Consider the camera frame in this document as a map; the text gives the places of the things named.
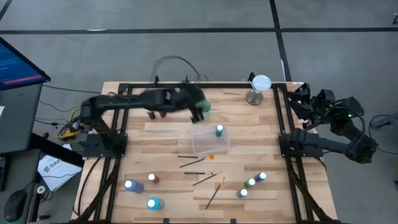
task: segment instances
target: monitor screen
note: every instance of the monitor screen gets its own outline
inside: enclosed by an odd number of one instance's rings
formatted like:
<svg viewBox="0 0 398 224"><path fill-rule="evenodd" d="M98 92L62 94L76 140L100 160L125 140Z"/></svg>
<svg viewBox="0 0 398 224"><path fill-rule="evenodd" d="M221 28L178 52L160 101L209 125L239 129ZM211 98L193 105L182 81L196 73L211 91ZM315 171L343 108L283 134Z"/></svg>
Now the monitor screen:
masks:
<svg viewBox="0 0 398 224"><path fill-rule="evenodd" d="M0 90L46 82L42 73L21 53L0 42Z"/></svg>

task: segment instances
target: paint bottle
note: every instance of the paint bottle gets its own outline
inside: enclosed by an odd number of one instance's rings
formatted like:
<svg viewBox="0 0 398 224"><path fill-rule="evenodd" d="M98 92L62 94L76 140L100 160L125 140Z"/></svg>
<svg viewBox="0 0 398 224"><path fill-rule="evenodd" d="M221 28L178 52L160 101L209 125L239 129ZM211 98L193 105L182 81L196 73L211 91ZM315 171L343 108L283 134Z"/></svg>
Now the paint bottle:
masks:
<svg viewBox="0 0 398 224"><path fill-rule="evenodd" d="M217 125L216 127L216 136L221 136L223 134L224 127L222 125Z"/></svg>
<svg viewBox="0 0 398 224"><path fill-rule="evenodd" d="M236 194L238 197L246 197L248 195L248 190L246 189L241 189L237 192Z"/></svg>
<svg viewBox="0 0 398 224"><path fill-rule="evenodd" d="M164 208L164 201L157 197L151 197L147 201L147 208L149 210L161 210Z"/></svg>
<svg viewBox="0 0 398 224"><path fill-rule="evenodd" d="M261 172L254 177L254 180L256 180L256 182L260 182L260 181L265 180L266 178L267 178L267 174L265 172Z"/></svg>
<svg viewBox="0 0 398 224"><path fill-rule="evenodd" d="M244 182L244 186L247 188L253 187L254 184L256 184L256 181L253 178L250 178L249 180Z"/></svg>
<svg viewBox="0 0 398 224"><path fill-rule="evenodd" d="M152 183L154 183L154 184L157 184L157 183L159 183L159 181L160 181L159 177L156 176L155 174L149 174L149 175L148 175L148 179L149 179L150 181L152 181Z"/></svg>
<svg viewBox="0 0 398 224"><path fill-rule="evenodd" d="M124 183L124 188L128 191L141 193L144 191L144 184L134 179L129 179Z"/></svg>

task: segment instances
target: computer mouse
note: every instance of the computer mouse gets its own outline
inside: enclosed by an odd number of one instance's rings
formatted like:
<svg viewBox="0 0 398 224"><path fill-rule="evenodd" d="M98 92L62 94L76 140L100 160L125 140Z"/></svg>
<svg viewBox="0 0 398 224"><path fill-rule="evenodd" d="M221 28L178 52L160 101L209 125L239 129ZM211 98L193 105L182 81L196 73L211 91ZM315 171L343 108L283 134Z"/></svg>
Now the computer mouse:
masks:
<svg viewBox="0 0 398 224"><path fill-rule="evenodd" d="M22 216L26 196L25 190L17 190L8 198L6 206L4 207L4 219L6 219L7 222L15 222Z"/></svg>

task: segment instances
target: wooden table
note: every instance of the wooden table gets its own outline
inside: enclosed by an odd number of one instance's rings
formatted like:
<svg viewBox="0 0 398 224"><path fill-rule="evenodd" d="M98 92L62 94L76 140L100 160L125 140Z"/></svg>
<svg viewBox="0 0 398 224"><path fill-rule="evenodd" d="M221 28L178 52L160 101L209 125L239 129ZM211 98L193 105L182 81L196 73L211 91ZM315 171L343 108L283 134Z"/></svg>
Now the wooden table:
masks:
<svg viewBox="0 0 398 224"><path fill-rule="evenodd" d="M119 82L106 82L103 94L117 92L118 85ZM293 91L299 85L287 83L287 86ZM141 91L143 89L134 89L133 93ZM193 154L190 130L194 124L190 122L190 112L168 114L166 118L158 115L157 119L151 120L144 109L130 110L126 131L128 146L121 161L112 222L161 223L163 218L169 218L172 223L229 223L235 218L238 223L295 223L285 159L280 155L277 139L279 123L272 90L263 93L264 101L259 106L246 102L247 88L204 88L203 91L213 108L206 123L225 125L231 147L225 153L215 154L214 160L178 168L193 160L177 158L179 154ZM286 130L289 130L282 93L279 95ZM103 115L109 126L112 117L113 111ZM295 125L301 127L295 115L294 118ZM75 208L81 185L95 160L85 162ZM97 164L88 179L82 208L90 204L98 191L103 161ZM325 168L314 158L303 158L303 163L310 193L326 214L337 218ZM193 187L193 183L206 176L186 175L184 171L223 172ZM260 172L265 172L267 179L248 189L246 198L237 198L236 192L244 188L243 182ZM150 173L160 177L158 184L147 180ZM205 210L223 177L224 184ZM145 191L141 194L126 191L124 182L127 179L143 182ZM306 218L303 198L299 195L302 216ZM149 197L163 199L165 209L148 210ZM103 200L102 218L107 206L108 194Z"/></svg>

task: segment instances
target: floor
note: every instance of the floor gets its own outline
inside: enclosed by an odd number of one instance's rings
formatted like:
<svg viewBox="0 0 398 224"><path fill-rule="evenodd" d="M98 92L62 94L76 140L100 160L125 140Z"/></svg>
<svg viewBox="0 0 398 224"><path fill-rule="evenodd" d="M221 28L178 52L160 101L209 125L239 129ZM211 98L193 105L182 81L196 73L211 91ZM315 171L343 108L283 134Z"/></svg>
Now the floor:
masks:
<svg viewBox="0 0 398 224"><path fill-rule="evenodd" d="M337 98L355 96L367 122L374 115L398 110L398 32L283 32L288 74L286 63L285 73L282 69L274 32L122 34L123 29L273 28L270 1L0 0L0 8L8 6L6 2L11 4L3 10L3 17L0 13L0 35L45 70L52 77L52 86L101 91L105 81L147 81L158 58L179 55L214 81L238 81L254 72L273 81L291 76L293 81L309 83L313 94L327 88ZM396 0L277 0L276 6L285 29L394 27L393 13L398 12ZM100 29L113 29L117 34L79 34ZM60 30L75 32L61 34ZM194 79L190 68L179 61L165 63L158 75L161 80ZM41 99L65 110L90 96L44 88ZM68 115L44 105L37 111L40 118ZM34 129L57 133L39 123ZM328 126L318 131L325 138L339 139ZM388 126L373 136L383 150L398 152L396 132ZM378 151L372 164L360 165L330 153L325 162L340 220L396 223L398 156ZM40 213L52 216L43 223L70 218L79 178L74 177L50 202L42 204Z"/></svg>

